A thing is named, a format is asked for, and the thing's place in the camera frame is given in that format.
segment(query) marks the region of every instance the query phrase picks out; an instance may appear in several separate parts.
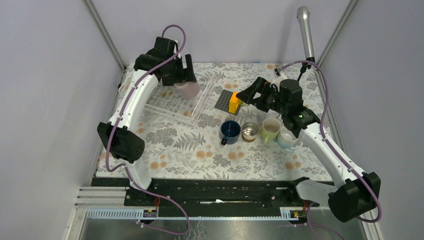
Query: red wire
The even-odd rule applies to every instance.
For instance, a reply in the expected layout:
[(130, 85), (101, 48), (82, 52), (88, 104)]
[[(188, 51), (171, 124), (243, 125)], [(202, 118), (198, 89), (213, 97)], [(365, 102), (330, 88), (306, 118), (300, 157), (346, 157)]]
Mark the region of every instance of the red wire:
[(156, 202), (156, 208), (155, 208), (155, 210), (156, 210), (156, 216), (157, 216), (157, 214), (158, 214), (158, 207), (159, 207), (159, 204), (161, 203), (161, 199), (159, 197), (157, 197), (157, 198), (154, 199), (154, 201)]
[(308, 207), (308, 201), (304, 201), (303, 202), (303, 209), (302, 209), (302, 213), (306, 210), (306, 208)]

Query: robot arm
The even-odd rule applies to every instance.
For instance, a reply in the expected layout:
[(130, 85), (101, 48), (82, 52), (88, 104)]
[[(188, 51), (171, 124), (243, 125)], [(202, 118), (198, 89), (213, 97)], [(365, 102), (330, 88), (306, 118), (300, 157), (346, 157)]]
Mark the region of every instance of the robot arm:
[[(185, 55), (187, 67), (184, 68), (181, 56), (178, 54), (178, 57), (174, 58), (177, 53), (179, 52), (176, 41), (157, 37), (154, 47), (135, 60), (135, 71), (118, 110), (108, 123), (100, 122), (97, 126), (97, 132), (104, 147), (107, 147), (111, 137), (110, 153), (120, 164), (126, 165), (134, 178), (134, 182), (138, 183), (143, 189), (149, 187), (152, 178), (144, 165), (144, 161), (140, 160), (144, 152), (145, 142), (134, 134), (138, 127), (140, 114), (159, 81), (162, 81), (163, 86), (197, 81), (191, 55)], [(112, 124), (117, 119), (120, 120), (112, 134), (114, 128)]]
[[(322, 135), (320, 119), (303, 105), (302, 88), (298, 81), (283, 80), (280, 82), (279, 89), (280, 91), (275, 84), (258, 77), (250, 87), (239, 92), (237, 98), (254, 105), (261, 111), (268, 112), (271, 109), (280, 113), (284, 126), (312, 150), (334, 181), (335, 186), (318, 183), (307, 177), (294, 180), (293, 189), (291, 189), (295, 195), (294, 199), (310, 200), (329, 207), (341, 222), (347, 222), (374, 209), (377, 206), (374, 199), (352, 170), (361, 175), (378, 197), (381, 181), (377, 174), (365, 173), (329, 138), (325, 131), (325, 136)], [(349, 162), (350, 169), (341, 162), (325, 140), (328, 140)]]

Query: blue mug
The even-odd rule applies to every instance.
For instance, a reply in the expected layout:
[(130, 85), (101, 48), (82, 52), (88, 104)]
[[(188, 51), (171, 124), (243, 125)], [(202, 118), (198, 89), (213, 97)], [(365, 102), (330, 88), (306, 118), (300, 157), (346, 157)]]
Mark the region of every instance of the blue mug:
[(221, 145), (235, 144), (239, 139), (242, 128), (236, 121), (225, 121), (221, 125), (219, 135), (221, 137)]

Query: metal cup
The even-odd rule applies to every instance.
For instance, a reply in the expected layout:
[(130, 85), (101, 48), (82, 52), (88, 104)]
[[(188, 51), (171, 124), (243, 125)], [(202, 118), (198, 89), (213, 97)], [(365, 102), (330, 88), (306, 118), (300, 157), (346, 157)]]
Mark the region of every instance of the metal cup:
[(244, 125), (243, 125), (243, 128), (242, 128), (242, 132), (243, 132), (243, 134), (241, 135), (241, 138), (245, 141), (245, 142), (247, 142), (247, 143), (251, 143), (251, 142), (253, 142), (255, 139), (256, 139), (256, 137), (258, 136), (258, 133), (259, 133), (259, 126), (256, 124), (256, 123), (254, 123), (254, 122), (246, 122)]

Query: gray wall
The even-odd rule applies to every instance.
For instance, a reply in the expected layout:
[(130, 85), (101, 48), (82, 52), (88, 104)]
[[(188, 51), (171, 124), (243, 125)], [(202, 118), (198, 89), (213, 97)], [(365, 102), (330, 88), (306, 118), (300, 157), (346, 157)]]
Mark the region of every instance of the gray wall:
[(381, 177), (386, 240), (422, 239), (424, 4), (362, 0), (324, 63), (349, 156)]
[[(308, 6), (320, 56), (349, 0), (94, 0), (122, 58), (133, 62), (169, 24), (187, 33), (194, 62), (282, 63), (304, 59), (296, 10)], [(166, 37), (182, 40), (178, 29)]]
[(120, 70), (81, 0), (3, 0), (0, 23), (0, 239), (58, 240)]

